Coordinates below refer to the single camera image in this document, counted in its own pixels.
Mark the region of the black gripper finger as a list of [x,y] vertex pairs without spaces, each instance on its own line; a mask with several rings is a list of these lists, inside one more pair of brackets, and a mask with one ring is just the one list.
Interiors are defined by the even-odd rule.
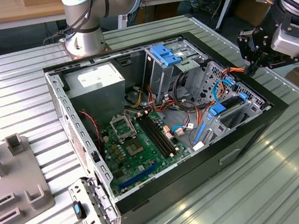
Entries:
[[261,54],[257,59],[253,59],[252,63],[256,68],[276,69],[293,63],[299,62],[299,55],[289,56],[282,53]]
[[252,31],[242,30],[238,34],[238,46],[242,59],[245,60],[245,74],[254,74],[258,70],[259,55],[254,45]]

